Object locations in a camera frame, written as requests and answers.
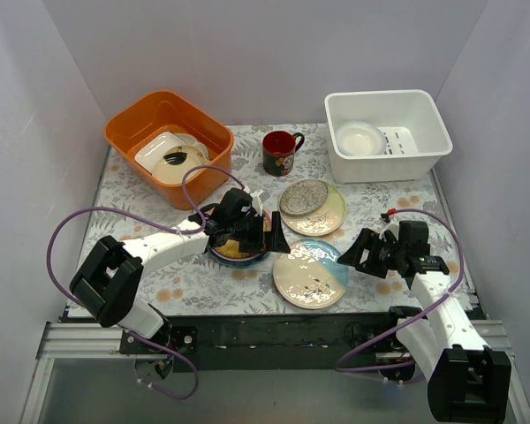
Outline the white deep scalloped plate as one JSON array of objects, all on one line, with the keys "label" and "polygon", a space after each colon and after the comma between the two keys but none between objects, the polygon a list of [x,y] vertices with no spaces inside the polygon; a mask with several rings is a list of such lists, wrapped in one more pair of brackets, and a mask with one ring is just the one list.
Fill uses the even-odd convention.
[{"label": "white deep scalloped plate", "polygon": [[337,147],[343,155],[382,155],[386,149],[386,139],[382,131],[364,121],[343,122],[336,129],[335,136]]}]

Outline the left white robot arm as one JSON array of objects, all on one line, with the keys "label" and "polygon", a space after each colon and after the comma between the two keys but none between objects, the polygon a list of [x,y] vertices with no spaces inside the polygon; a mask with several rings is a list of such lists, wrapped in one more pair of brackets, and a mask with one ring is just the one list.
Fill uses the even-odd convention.
[{"label": "left white robot arm", "polygon": [[169,346],[170,325],[137,298],[141,278],[229,240],[238,242],[241,253],[288,254],[279,212],[270,215],[270,227],[264,229],[262,194],[232,188],[220,202],[167,231],[128,242],[99,239],[72,279],[70,293],[104,328],[117,325],[132,331],[149,352],[163,352]]}]

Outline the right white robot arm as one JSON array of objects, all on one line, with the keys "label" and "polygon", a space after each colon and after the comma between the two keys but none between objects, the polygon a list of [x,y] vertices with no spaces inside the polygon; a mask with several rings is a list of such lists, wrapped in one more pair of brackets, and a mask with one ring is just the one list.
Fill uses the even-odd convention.
[{"label": "right white robot arm", "polygon": [[383,232],[360,232],[338,263],[370,276],[396,271],[422,309],[397,314],[382,334],[392,351],[406,348],[428,382],[430,412],[440,422],[502,423],[508,404],[511,362],[492,349],[456,297],[445,261],[430,253],[429,229],[422,221],[388,222]]}]

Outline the cream and blue floral plate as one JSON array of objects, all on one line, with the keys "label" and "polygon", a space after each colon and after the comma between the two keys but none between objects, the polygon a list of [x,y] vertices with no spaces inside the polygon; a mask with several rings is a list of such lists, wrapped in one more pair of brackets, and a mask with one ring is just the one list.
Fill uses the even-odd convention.
[{"label": "cream and blue floral plate", "polygon": [[279,255],[273,280],[280,294],[296,307],[318,310],[337,303],[345,294],[349,269],[337,262],[340,252],[330,243],[303,238],[289,254]]}]

